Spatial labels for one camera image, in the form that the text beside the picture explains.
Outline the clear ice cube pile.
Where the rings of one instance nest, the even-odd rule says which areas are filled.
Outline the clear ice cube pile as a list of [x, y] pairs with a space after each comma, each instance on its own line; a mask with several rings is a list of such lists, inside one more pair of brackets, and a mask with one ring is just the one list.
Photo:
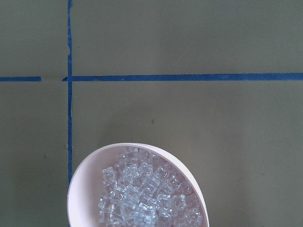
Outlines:
[[143, 148], [126, 147], [102, 170], [98, 222], [106, 227], [201, 227], [192, 184], [171, 163]]

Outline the pink bowl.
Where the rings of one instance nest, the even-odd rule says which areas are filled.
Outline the pink bowl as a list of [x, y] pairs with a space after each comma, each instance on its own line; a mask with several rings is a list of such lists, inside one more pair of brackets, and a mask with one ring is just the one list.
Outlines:
[[151, 151], [160, 155], [179, 170], [185, 179], [190, 182], [200, 201], [201, 211], [203, 213], [201, 226], [210, 226], [201, 189], [190, 170], [179, 159], [171, 153], [152, 145], [142, 143], [116, 143], [101, 147], [92, 152], [75, 170], [67, 194], [67, 213], [71, 227], [102, 226], [102, 224], [98, 222], [97, 209], [98, 200], [105, 192], [104, 186], [102, 185], [103, 176], [101, 170], [117, 163], [118, 155], [124, 151], [125, 147], [137, 147]]

